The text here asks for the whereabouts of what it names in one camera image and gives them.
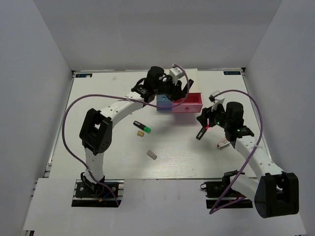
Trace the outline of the pink drawer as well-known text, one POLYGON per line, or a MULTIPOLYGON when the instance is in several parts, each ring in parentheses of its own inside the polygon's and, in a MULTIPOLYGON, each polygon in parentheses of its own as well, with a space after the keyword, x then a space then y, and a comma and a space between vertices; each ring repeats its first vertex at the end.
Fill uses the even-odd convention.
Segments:
POLYGON ((189 93, 187 99, 179 106, 173 107, 173 113, 200 113, 203 107, 201 93, 189 93))

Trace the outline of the black marker pen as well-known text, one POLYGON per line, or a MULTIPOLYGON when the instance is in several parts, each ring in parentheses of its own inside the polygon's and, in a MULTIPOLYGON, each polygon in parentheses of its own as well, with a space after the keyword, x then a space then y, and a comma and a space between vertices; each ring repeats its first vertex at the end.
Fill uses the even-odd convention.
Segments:
POLYGON ((204 134, 206 133, 208 127, 202 127, 200 129, 200 131, 198 132, 198 134, 196 135, 196 139, 201 140, 201 138, 204 136, 204 134))

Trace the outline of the black green highlighter marker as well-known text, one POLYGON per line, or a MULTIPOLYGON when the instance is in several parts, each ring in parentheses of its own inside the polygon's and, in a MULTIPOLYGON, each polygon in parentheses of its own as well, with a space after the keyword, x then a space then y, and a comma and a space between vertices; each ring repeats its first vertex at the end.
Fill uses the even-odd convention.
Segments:
POLYGON ((136 120, 133 122, 133 125, 135 125, 140 130, 144 131, 145 133, 150 134, 150 132, 151 132, 151 128, 149 128, 148 126, 146 126, 146 125, 144 125, 144 124, 142 124, 136 120))

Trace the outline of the yellow eraser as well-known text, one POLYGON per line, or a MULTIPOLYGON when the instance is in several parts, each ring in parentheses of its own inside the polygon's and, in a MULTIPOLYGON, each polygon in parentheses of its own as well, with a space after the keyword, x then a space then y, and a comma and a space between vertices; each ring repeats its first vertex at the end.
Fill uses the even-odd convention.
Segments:
POLYGON ((138 131, 138 132, 137 132, 137 135, 138 135, 139 137, 143 137, 143 136, 144 136, 144 132, 138 131))

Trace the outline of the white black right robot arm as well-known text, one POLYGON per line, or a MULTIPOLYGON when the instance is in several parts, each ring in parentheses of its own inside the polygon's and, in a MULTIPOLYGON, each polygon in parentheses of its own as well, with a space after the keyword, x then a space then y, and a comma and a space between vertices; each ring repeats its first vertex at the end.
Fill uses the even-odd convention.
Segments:
POLYGON ((299 212, 299 180, 277 166, 257 143, 254 133, 244 125, 243 105, 229 102, 202 109, 197 120, 202 125, 196 136, 201 139, 214 126, 224 129, 226 140, 245 158, 256 175, 256 180, 243 170, 223 174, 220 185, 205 183, 207 198, 214 199, 210 213, 247 201, 253 203, 262 218, 294 215, 299 212))

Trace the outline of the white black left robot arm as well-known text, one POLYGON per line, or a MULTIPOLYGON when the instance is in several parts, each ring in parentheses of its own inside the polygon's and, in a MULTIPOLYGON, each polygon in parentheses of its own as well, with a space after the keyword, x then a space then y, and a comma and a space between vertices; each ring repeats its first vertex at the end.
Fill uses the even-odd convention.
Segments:
POLYGON ((177 66, 171 68, 168 74, 161 67, 152 66, 147 76, 140 79, 125 97, 102 110, 88 110, 79 134, 87 164, 81 180, 87 186, 88 192, 93 196, 103 193, 103 157, 111 145, 114 126, 151 103, 156 95, 165 95, 171 101, 186 98, 194 83, 192 79, 188 79, 183 87, 180 79, 186 75, 177 66))

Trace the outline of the lavender blue drawer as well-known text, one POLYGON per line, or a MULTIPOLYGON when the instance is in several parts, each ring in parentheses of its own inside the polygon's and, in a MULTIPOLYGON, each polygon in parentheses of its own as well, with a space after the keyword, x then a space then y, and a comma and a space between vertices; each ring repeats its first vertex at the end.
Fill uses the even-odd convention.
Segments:
POLYGON ((158 102, 157 111, 172 111, 172 102, 158 102))

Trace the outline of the white drawer cabinet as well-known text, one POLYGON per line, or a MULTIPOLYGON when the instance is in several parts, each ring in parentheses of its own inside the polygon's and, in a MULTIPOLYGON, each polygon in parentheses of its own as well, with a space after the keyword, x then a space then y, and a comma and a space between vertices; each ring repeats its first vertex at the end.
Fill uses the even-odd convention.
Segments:
POLYGON ((185 69, 188 79, 180 69, 178 70, 180 77, 177 79, 172 77, 171 69, 164 71, 164 75, 158 80, 157 93, 174 95, 177 91, 179 93, 182 92, 185 96, 187 92, 184 91, 184 88, 187 87, 188 83, 190 83, 189 93, 201 93, 197 69, 185 69))

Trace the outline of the light blue drawer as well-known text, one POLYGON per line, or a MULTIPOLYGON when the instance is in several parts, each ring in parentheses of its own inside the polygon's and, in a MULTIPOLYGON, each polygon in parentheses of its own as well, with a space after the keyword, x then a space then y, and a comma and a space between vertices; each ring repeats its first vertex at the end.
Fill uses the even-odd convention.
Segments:
POLYGON ((172 103, 165 94, 157 95, 157 103, 172 103))

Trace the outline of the pink white binder clip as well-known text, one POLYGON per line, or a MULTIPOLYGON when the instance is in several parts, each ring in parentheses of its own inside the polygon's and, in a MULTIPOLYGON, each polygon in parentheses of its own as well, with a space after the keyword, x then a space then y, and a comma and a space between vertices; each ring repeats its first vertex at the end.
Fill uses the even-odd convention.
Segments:
POLYGON ((230 142, 226 138, 222 138, 218 143, 217 143, 217 148, 218 149, 223 149, 230 145, 230 142))

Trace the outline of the right blue label sticker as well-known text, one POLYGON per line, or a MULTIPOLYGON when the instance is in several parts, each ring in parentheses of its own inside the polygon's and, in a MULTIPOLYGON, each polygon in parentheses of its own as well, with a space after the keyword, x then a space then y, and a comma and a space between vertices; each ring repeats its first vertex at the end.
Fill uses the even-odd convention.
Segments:
POLYGON ((241 75, 240 71, 224 71, 224 75, 241 75))

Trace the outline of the blue label sticker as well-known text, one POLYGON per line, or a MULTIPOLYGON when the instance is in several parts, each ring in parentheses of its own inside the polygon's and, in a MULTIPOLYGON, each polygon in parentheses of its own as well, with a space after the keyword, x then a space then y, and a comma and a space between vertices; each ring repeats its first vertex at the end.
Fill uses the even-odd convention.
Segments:
POLYGON ((75 75, 76 78, 91 78, 92 76, 92 73, 79 73, 75 75))
POLYGON ((224 71, 224 75, 241 75, 240 71, 224 71))

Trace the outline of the grey white eraser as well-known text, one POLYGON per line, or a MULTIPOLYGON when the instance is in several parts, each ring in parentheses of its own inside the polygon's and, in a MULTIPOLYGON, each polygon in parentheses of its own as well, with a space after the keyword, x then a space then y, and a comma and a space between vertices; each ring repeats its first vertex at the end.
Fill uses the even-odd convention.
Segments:
POLYGON ((156 160, 156 159, 157 159, 157 155, 156 155, 154 152, 152 152, 151 150, 148 150, 148 151, 147 151, 147 155, 148 155, 149 157, 151 157, 153 160, 156 160))

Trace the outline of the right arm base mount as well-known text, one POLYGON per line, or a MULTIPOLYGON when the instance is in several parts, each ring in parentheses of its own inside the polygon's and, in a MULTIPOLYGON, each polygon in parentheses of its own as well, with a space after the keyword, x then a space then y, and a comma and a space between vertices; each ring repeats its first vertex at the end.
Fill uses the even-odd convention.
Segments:
MULTIPOLYGON (((230 184, 230 177, 234 177, 237 174, 237 170, 224 173, 223 177, 220 180, 211 180, 203 182, 200 185, 200 189, 206 192, 206 207, 211 209, 220 195, 224 192, 227 186, 230 184)), ((232 189, 229 189, 225 194, 224 198, 219 202, 217 207, 231 203, 233 201, 244 198, 244 196, 232 189)), ((229 205, 225 208, 229 209, 238 209, 238 208, 253 208, 252 201, 249 199, 243 199, 233 205, 229 205)))

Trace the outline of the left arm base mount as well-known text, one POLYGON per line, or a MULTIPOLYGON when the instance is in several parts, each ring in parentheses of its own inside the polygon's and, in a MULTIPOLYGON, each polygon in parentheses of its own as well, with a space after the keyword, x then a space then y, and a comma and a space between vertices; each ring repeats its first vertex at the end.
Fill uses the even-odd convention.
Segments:
POLYGON ((90 189, 83 181, 77 180, 72 197, 72 207, 101 207, 116 208, 120 205, 124 193, 123 180, 108 180, 105 182, 113 191, 118 204, 110 191, 100 186, 95 192, 90 189))

